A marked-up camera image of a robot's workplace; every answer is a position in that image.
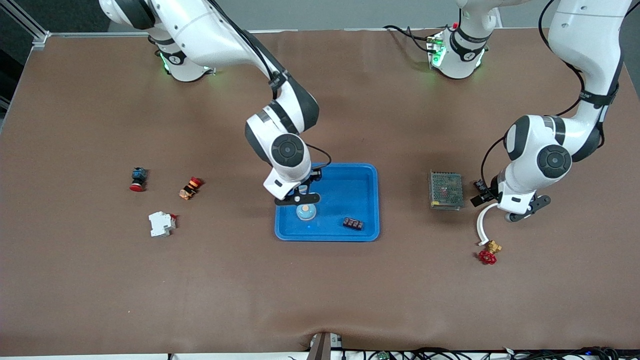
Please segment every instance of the brown tabletop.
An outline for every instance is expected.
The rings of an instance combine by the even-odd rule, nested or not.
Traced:
[[[503,29],[453,81],[381,31],[259,35],[321,105],[303,135],[380,178],[380,237],[295,243],[273,232],[269,167],[244,139],[271,92],[251,67],[196,83],[145,38],[50,38],[27,65],[0,138],[0,354],[301,350],[319,331],[354,348],[640,347],[640,105],[626,71],[606,146],[541,193],[552,204],[486,230],[478,209],[433,211],[429,170],[479,175],[521,115],[576,98],[535,29]],[[322,161],[319,154],[313,154]],[[490,156],[493,176],[508,158]],[[128,189],[134,167],[148,190]],[[205,179],[190,201],[178,191]],[[151,238],[147,216],[179,215]]]

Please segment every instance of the white curved tube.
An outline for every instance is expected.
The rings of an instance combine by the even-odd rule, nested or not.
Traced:
[[[480,211],[480,214],[478,215],[478,219],[476,221],[476,230],[478,231],[478,237],[480,237],[480,242],[478,243],[478,246],[483,246],[484,244],[489,242],[489,238],[484,233],[484,226],[483,226],[484,216],[486,215],[486,212],[489,211],[489,209],[494,208],[496,206],[498,206],[498,203],[494,202],[493,204],[487,206],[482,211]]]

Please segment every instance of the gray floor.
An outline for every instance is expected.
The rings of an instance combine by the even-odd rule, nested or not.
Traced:
[[[225,11],[243,28],[258,29],[344,29],[380,28],[387,24],[434,28],[458,18],[453,0],[218,0]],[[547,0],[532,0],[518,6],[500,8],[506,28],[535,27]],[[44,28],[55,32],[131,31],[109,24],[98,0],[18,0]],[[555,6],[545,17],[550,24]],[[632,13],[621,31],[621,44],[627,68],[634,83],[640,83],[640,10]],[[6,14],[0,13],[0,49],[24,63],[29,37]]]

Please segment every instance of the blue tray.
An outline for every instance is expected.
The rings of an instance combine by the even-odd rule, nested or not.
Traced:
[[[378,171],[364,163],[332,163],[322,180],[311,184],[319,193],[317,215],[303,221],[296,206],[276,207],[276,236],[285,241],[373,241],[380,235]],[[342,226],[344,218],[364,222],[362,230]]]

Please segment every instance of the perforated metal box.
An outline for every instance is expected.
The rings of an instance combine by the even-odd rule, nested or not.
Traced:
[[[431,171],[429,198],[431,209],[460,210],[465,204],[462,195],[462,176],[454,172]]]

